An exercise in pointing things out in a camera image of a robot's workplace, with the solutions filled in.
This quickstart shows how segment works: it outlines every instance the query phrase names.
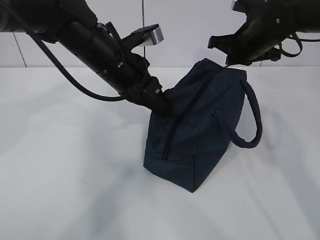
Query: tile grout line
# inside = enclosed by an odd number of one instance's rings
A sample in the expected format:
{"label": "tile grout line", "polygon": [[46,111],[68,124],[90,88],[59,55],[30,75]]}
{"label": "tile grout line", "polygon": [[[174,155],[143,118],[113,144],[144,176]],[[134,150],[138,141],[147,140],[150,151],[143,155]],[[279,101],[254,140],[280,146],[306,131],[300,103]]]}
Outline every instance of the tile grout line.
{"label": "tile grout line", "polygon": [[[146,26],[145,22],[145,0],[142,0],[142,27]],[[146,47],[143,47],[143,56],[146,57]]]}
{"label": "tile grout line", "polygon": [[22,60],[23,60],[23,63],[24,63],[24,66],[27,68],[27,64],[26,64],[26,61],[25,61],[25,58],[24,58],[24,55],[22,54],[22,51],[21,51],[21,48],[20,48],[20,45],[18,43],[18,40],[17,40],[17,37],[16,37],[16,34],[13,32],[13,37],[14,37],[14,40],[15,40],[15,43],[17,44],[18,46],[18,49],[19,49],[19,52],[20,52],[20,55],[22,57]]}

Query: white wall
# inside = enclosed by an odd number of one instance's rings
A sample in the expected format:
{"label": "white wall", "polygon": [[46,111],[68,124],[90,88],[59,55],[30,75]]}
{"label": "white wall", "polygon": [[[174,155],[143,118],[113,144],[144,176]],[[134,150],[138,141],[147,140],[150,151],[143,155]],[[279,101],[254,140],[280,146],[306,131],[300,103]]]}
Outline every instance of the white wall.
{"label": "white wall", "polygon": [[[99,21],[112,21],[121,37],[142,26],[142,0],[86,0]],[[147,58],[152,67],[190,67],[202,58],[210,58],[224,64],[226,56],[214,49],[207,49],[211,35],[234,33],[246,20],[243,13],[231,11],[231,0],[144,0],[145,22],[159,23],[165,41],[147,47]],[[52,66],[47,57],[24,33],[17,40],[28,67]],[[320,38],[319,34],[302,35]],[[18,46],[10,33],[0,34],[0,67],[23,67]],[[60,44],[48,44],[49,48],[67,67],[83,67],[76,57]],[[298,50],[294,41],[287,41],[285,48]],[[263,66],[320,66],[319,43],[305,43],[301,56],[282,57],[281,61],[266,61]]]}

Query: fabric bag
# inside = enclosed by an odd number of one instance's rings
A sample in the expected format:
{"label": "fabric bag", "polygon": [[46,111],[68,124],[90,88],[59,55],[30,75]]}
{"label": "fabric bag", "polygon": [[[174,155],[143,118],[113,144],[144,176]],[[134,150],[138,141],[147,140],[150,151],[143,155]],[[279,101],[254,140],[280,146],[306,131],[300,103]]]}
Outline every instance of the fabric bag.
{"label": "fabric bag", "polygon": [[[154,175],[193,193],[225,154],[230,141],[247,149],[259,144],[261,114],[245,71],[204,59],[164,94],[173,112],[168,117],[151,114],[143,164]],[[257,128],[251,142],[235,131],[245,95]]]}

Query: zipper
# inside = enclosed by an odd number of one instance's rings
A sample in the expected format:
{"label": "zipper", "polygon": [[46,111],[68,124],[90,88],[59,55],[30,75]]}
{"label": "zipper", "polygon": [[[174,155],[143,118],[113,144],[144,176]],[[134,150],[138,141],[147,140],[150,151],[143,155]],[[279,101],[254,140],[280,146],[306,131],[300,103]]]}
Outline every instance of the zipper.
{"label": "zipper", "polygon": [[178,127],[183,122],[185,117],[194,109],[194,107],[199,102],[199,100],[203,96],[204,92],[206,91],[206,89],[208,88],[208,86],[209,86],[209,84],[211,83],[212,80],[213,79],[210,78],[210,79],[208,79],[206,82],[204,82],[202,84],[202,86],[199,88],[198,92],[195,94],[195,96],[193,97],[191,102],[188,104],[188,106],[185,108],[185,110],[178,116],[178,118],[173,123],[173,125],[172,125],[172,127],[170,129],[167,141],[166,141],[165,146],[164,146],[164,150],[163,150],[163,154],[162,154],[162,159],[163,160],[168,160],[168,158],[169,158],[169,154],[170,154],[170,151],[171,151],[171,146],[172,146],[172,143],[174,141],[174,138],[175,138],[176,132],[178,130]]}

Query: bag handle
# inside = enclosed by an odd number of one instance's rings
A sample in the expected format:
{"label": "bag handle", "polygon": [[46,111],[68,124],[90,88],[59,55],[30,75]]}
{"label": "bag handle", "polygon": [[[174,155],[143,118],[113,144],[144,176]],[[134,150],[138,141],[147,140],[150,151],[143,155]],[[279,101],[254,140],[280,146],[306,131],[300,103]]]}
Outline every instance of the bag handle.
{"label": "bag handle", "polygon": [[223,129],[226,131],[226,133],[229,135],[230,140],[236,146],[243,149],[253,149],[259,144],[262,138],[263,127],[262,127],[262,121],[261,121],[260,107],[259,107],[256,94],[252,89],[252,87],[250,86],[250,84],[246,80],[242,80],[241,85],[249,100],[249,103],[254,115],[254,119],[256,123],[255,138],[251,142],[246,142],[243,138],[239,137],[236,131],[231,127],[230,123],[225,119],[225,115],[220,109],[217,109],[213,115],[217,119],[219,124],[223,127]]}

